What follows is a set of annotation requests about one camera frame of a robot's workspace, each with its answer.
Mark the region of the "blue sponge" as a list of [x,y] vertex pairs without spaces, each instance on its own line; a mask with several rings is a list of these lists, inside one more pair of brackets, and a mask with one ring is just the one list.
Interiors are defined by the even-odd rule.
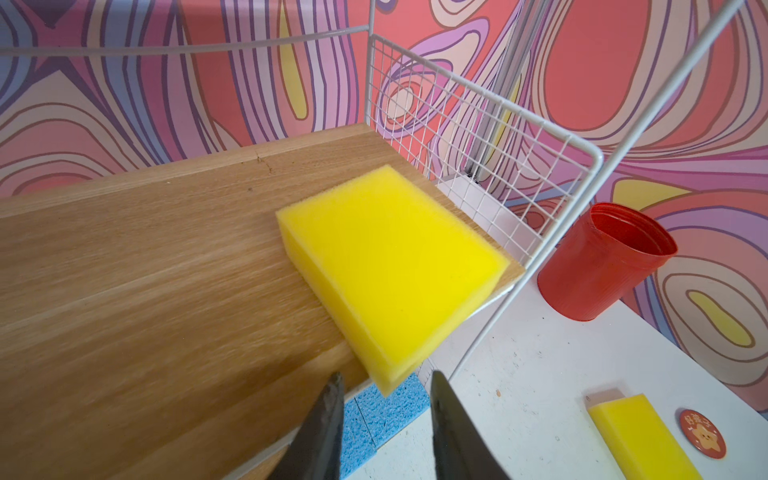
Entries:
[[430,408],[430,398],[416,374],[384,396],[372,385],[355,397],[376,449],[409,426]]
[[340,478],[347,479],[376,453],[376,446],[356,400],[344,406]]

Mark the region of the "white wire wooden shelf rack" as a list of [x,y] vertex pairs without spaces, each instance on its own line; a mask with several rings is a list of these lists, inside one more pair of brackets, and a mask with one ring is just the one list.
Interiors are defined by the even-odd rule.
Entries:
[[332,322],[265,361],[271,296],[302,282],[250,208],[276,191],[219,152],[358,123],[376,32],[493,83],[518,1],[5,1],[1,204],[192,173],[1,220],[1,475],[218,478],[282,435],[268,392],[316,357],[362,375]]

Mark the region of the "yellow sponge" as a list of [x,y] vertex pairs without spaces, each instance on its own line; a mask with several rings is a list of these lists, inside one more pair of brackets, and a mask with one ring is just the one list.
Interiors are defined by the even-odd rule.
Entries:
[[588,414],[625,478],[701,477],[645,395],[597,403]]
[[382,395],[523,269],[385,165],[276,213],[285,251]]

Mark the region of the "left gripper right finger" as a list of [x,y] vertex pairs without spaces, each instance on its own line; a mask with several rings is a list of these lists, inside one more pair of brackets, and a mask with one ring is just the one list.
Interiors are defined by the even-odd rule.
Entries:
[[432,374],[430,399],[436,478],[508,480],[442,371]]

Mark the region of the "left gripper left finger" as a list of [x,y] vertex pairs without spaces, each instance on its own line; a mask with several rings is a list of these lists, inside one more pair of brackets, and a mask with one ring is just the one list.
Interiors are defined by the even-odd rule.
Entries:
[[268,476],[273,479],[339,480],[344,424],[344,379],[333,373],[285,454]]

